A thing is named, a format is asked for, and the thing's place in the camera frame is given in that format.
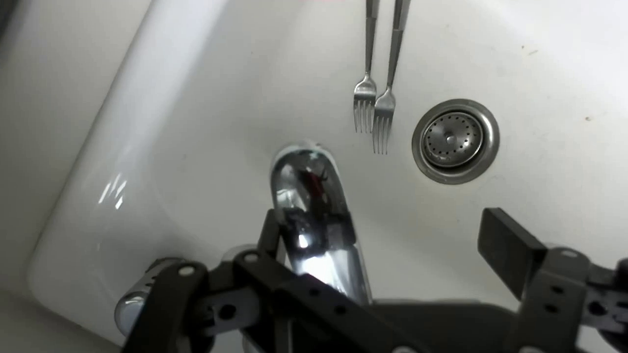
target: faucet spout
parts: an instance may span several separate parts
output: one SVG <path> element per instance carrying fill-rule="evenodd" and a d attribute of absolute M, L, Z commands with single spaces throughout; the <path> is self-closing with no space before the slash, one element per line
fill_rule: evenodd
<path fill-rule="evenodd" d="M 354 221 L 332 156 L 317 146 L 283 150 L 272 171 L 276 217 L 289 264 L 360 305 L 372 303 Z"/>

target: screw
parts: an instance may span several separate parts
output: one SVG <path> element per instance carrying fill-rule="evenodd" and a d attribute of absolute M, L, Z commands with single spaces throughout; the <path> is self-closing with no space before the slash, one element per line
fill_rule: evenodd
<path fill-rule="evenodd" d="M 185 266 L 179 270 L 179 277 L 191 277 L 197 270 L 191 266 Z"/>
<path fill-rule="evenodd" d="M 417 353 L 417 352 L 407 346 L 401 346 L 401 348 L 393 350 L 393 353 Z"/>
<path fill-rule="evenodd" d="M 564 252 L 562 252 L 562 256 L 564 256 L 564 258 L 572 258 L 572 260 L 576 260 L 576 258 L 578 258 L 578 254 L 576 254 L 576 252 L 572 252 L 572 250 L 564 250 Z"/>
<path fill-rule="evenodd" d="M 544 350 L 527 346 L 527 348 L 519 350 L 519 353 L 544 353 Z"/>
<path fill-rule="evenodd" d="M 248 254 L 248 256 L 244 256 L 244 262 L 246 262 L 246 264 L 258 264 L 258 262 L 260 262 L 260 256 L 258 256 L 258 254 Z"/>

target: metal fork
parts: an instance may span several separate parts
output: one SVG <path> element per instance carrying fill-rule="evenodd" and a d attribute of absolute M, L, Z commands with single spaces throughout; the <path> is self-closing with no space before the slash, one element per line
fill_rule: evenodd
<path fill-rule="evenodd" d="M 389 152 L 389 138 L 391 138 L 393 117 L 397 107 L 395 95 L 393 95 L 393 83 L 395 83 L 401 44 L 405 40 L 409 11 L 411 11 L 411 0 L 395 0 L 387 91 L 376 103 L 376 120 L 374 120 L 374 152 L 382 156 Z"/>
<path fill-rule="evenodd" d="M 372 134 L 378 85 L 372 79 L 380 0 L 368 0 L 368 73 L 354 89 L 356 132 Z"/>

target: sink drain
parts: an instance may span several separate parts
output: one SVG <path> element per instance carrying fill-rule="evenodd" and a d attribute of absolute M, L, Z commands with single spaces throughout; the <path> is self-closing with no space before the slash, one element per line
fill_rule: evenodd
<path fill-rule="evenodd" d="M 419 170 L 444 185 L 478 179 L 491 168 L 497 150 L 497 122 L 486 107 L 474 101 L 448 101 L 435 107 L 413 136 Z"/>

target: sink basin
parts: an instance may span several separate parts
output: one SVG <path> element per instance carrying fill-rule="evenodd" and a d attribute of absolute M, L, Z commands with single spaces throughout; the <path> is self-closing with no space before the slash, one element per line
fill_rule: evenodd
<path fill-rule="evenodd" d="M 160 258 L 215 268 L 254 244 L 274 207 L 272 162 L 305 140 L 336 156 L 376 299 L 515 307 L 478 254 L 488 207 L 613 268 L 628 250 L 627 11 L 415 3 L 389 156 L 374 156 L 352 119 L 364 3 L 154 3 L 36 250 L 34 297 L 122 344 L 121 297 Z M 382 85 L 391 20 L 384 3 Z M 503 136 L 495 166 L 460 187 L 425 177 L 411 152 L 423 115 L 450 99 L 484 103 Z"/>

